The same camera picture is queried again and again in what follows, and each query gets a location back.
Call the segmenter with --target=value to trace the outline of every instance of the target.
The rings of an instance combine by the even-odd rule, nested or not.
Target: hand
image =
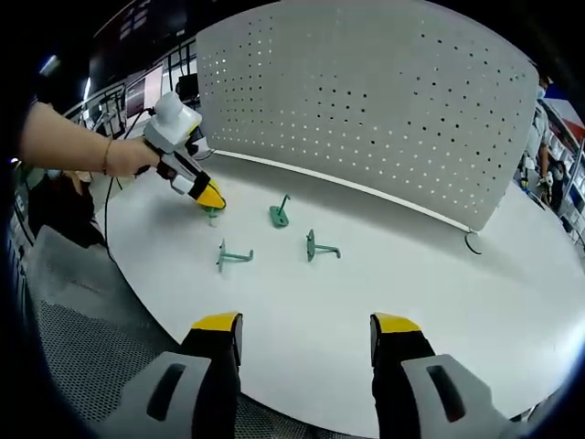
[[[106,172],[112,177],[133,176],[143,166],[157,166],[160,157],[140,139],[114,140],[106,158]]]

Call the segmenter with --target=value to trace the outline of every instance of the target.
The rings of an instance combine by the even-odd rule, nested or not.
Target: white curved panel
[[[537,74],[429,3],[280,2],[197,35],[214,148],[312,169],[480,230],[526,144]]]

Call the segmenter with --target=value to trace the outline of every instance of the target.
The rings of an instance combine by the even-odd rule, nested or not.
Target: perforated panel
[[[280,2],[197,35],[209,144],[340,177],[480,230],[514,173],[537,74],[418,2]]]

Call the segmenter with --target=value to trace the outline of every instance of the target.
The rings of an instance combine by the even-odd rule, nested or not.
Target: white table
[[[204,212],[153,171],[109,206],[113,257],[178,342],[193,322],[244,315],[242,391],[330,430],[377,437],[369,316],[419,324],[514,416],[566,377],[585,332],[585,275],[558,219],[511,184],[472,254],[464,233],[387,200],[272,166],[214,155],[204,162],[228,202]],[[291,224],[268,208],[285,193]],[[103,211],[99,215],[103,224]],[[306,261],[305,235],[338,246]],[[252,262],[216,260],[229,252]]]

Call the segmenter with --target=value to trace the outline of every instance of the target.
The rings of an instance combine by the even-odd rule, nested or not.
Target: bracelet
[[[113,139],[110,139],[108,145],[106,146],[106,153],[103,155],[103,163],[101,164],[101,172],[106,175],[107,168],[108,168],[108,151],[110,151],[110,146],[112,146]]]

